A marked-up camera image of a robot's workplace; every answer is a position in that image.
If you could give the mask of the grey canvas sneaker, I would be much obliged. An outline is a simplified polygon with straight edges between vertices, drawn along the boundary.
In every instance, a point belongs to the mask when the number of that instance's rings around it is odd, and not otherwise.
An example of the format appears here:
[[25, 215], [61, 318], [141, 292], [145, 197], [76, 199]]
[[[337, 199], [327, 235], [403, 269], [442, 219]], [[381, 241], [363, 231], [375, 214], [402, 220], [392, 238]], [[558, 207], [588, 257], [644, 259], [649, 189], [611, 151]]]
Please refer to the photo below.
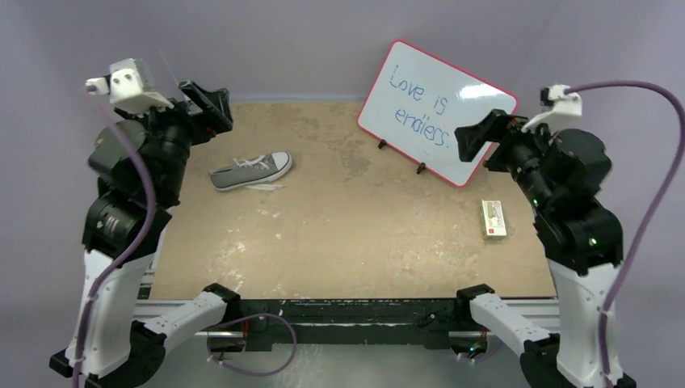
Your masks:
[[234, 162], [227, 167], [222, 167], [208, 173], [212, 186], [220, 192], [243, 188], [242, 184], [264, 176], [265, 170], [253, 168], [239, 168]]

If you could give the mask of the white shoelace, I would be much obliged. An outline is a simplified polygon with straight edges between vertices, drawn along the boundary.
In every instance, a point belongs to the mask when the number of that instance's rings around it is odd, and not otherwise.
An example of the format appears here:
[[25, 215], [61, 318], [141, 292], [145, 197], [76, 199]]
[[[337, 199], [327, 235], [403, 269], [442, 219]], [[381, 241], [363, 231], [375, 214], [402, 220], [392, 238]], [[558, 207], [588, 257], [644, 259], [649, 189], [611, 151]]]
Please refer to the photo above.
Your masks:
[[263, 154], [253, 159], [234, 158], [233, 162], [239, 168], [265, 170], [262, 178], [245, 182], [242, 187], [259, 191], [275, 191], [284, 188], [283, 184], [275, 183], [275, 181], [290, 171], [293, 158], [287, 152], [276, 152]]

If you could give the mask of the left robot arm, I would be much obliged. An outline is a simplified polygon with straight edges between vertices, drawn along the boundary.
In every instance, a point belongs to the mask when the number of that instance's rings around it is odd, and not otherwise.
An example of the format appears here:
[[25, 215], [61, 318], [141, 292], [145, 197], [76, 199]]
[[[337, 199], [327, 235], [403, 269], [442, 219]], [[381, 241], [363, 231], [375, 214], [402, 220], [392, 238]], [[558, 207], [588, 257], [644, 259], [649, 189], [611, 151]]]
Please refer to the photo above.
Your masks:
[[74, 337], [49, 365], [76, 387], [138, 387], [197, 331], [240, 323], [240, 296], [216, 283], [159, 317], [134, 316], [145, 270], [179, 204], [192, 146], [233, 127], [229, 92], [187, 80], [179, 84], [183, 99], [168, 99], [123, 75], [89, 79], [85, 88], [108, 96], [120, 120], [106, 118], [88, 159], [98, 195], [83, 228], [82, 301]]

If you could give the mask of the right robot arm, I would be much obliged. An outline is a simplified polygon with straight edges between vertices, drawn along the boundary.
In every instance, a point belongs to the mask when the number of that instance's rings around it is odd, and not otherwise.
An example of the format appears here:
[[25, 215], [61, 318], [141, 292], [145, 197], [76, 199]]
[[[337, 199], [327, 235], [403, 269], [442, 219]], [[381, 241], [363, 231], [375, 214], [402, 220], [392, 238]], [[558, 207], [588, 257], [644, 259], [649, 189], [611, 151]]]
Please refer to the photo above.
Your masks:
[[610, 341], [609, 289], [623, 267], [623, 230], [596, 194], [611, 170], [604, 144], [581, 129], [552, 133], [500, 109], [455, 131], [460, 160], [473, 160], [487, 142], [496, 150], [485, 168], [517, 183], [534, 215], [557, 292], [559, 331], [514, 312], [487, 285], [461, 289], [453, 317], [477, 324], [519, 359], [531, 387], [634, 387]]

